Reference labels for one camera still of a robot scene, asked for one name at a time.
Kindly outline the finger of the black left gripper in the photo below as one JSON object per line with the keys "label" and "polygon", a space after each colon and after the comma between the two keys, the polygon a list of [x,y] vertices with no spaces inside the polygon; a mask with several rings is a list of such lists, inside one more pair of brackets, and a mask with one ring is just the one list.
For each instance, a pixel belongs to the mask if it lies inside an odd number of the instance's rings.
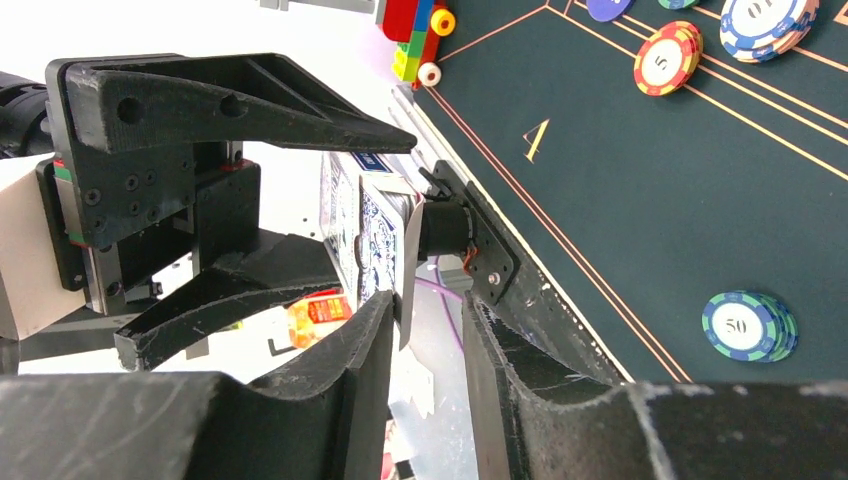
{"label": "finger of the black left gripper", "polygon": [[127,371],[151,371],[246,317],[339,287],[321,241],[260,229],[117,330],[120,365]]}
{"label": "finger of the black left gripper", "polygon": [[72,139],[106,153],[220,141],[408,153],[417,143],[281,54],[57,59],[45,78]]}

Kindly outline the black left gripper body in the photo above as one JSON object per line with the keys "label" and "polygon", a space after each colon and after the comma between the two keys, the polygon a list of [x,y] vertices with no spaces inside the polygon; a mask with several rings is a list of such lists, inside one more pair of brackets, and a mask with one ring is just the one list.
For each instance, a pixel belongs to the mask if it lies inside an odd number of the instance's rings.
{"label": "black left gripper body", "polygon": [[61,286],[105,315],[147,305],[153,276],[191,254],[196,275],[258,232],[261,169],[234,144],[155,148],[91,166],[60,157],[36,179]]}

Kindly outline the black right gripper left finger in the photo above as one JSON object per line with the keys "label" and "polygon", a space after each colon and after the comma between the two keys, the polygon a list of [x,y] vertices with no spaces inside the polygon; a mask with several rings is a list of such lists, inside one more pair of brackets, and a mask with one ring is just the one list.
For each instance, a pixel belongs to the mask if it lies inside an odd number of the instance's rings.
{"label": "black right gripper left finger", "polygon": [[393,296],[244,384],[220,372],[3,376],[5,479],[376,479]]}

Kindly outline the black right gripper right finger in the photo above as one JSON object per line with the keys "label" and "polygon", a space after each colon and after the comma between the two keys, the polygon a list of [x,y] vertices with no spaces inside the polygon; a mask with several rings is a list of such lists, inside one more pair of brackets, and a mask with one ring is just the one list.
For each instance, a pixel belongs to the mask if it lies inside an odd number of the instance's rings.
{"label": "black right gripper right finger", "polygon": [[607,385],[557,362],[475,295],[464,356],[483,479],[843,479],[847,385]]}

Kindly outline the blue playing card deck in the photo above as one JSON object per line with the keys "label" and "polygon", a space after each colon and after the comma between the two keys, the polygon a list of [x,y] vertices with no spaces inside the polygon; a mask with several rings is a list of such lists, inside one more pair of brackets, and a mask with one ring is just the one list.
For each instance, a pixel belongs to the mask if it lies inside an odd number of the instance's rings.
{"label": "blue playing card deck", "polygon": [[394,155],[325,152],[319,223],[351,306],[394,296],[398,345],[411,336],[425,200]]}

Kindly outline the green poker chip stack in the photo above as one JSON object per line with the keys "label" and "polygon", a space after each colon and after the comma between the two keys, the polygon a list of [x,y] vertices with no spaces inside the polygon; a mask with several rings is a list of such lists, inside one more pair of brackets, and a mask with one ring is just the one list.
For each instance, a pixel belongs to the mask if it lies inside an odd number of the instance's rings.
{"label": "green poker chip stack", "polygon": [[799,343],[797,320],[778,299],[744,290],[714,295],[701,324],[713,348],[735,361],[775,363]]}

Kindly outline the orange chip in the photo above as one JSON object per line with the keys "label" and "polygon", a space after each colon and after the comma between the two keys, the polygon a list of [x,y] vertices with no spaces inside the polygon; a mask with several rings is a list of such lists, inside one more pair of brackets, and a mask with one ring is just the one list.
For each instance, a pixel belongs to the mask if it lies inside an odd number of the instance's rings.
{"label": "orange chip", "polygon": [[634,59],[634,82],[648,96],[669,95],[688,82],[702,53],[703,36],[694,24],[670,22],[643,43]]}

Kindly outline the purple small blind button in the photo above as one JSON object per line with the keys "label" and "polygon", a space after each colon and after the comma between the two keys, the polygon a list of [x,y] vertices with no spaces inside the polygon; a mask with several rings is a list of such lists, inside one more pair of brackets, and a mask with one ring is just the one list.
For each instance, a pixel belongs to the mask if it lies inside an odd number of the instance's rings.
{"label": "purple small blind button", "polygon": [[627,13],[634,0],[586,0],[586,8],[590,17],[601,23],[617,20]]}

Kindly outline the white blue chips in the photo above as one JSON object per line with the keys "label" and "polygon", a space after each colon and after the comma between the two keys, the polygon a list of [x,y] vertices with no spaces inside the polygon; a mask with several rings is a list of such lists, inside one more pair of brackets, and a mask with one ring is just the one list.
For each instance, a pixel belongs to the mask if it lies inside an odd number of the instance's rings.
{"label": "white blue chips", "polygon": [[791,49],[809,32],[819,6],[819,1],[806,0],[725,1],[720,43],[740,62],[766,62]]}

